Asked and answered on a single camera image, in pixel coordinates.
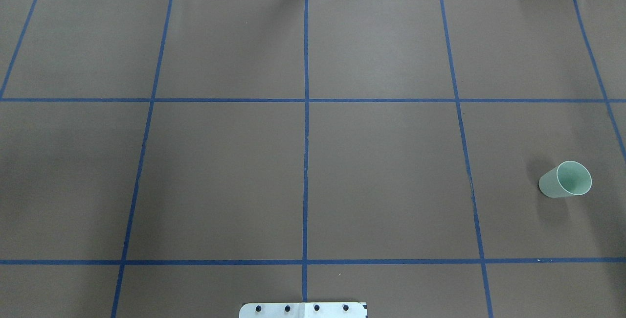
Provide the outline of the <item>light green plastic cup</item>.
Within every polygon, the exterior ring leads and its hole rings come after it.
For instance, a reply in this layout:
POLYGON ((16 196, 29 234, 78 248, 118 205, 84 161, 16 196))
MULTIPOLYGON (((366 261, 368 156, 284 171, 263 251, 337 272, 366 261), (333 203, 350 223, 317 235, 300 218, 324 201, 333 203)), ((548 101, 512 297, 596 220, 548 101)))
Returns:
POLYGON ((590 171, 574 160, 566 160, 538 180, 539 190, 548 198, 582 196, 592 188, 590 171))

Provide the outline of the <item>brown table mat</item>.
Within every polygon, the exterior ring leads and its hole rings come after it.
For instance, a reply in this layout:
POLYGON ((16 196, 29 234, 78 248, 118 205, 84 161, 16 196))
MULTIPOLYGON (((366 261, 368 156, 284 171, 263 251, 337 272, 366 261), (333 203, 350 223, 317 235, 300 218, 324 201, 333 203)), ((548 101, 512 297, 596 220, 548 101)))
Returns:
POLYGON ((3 318, 625 316, 625 0, 1 0, 0 114, 3 318))

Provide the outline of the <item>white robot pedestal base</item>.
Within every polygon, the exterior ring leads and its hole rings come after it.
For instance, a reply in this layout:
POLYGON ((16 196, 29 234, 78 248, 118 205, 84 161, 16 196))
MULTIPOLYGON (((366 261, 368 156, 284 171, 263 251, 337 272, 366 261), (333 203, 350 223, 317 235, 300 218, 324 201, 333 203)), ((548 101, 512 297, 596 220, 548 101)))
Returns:
POLYGON ((249 303, 239 310, 240 318, 367 318, 361 302, 249 303))

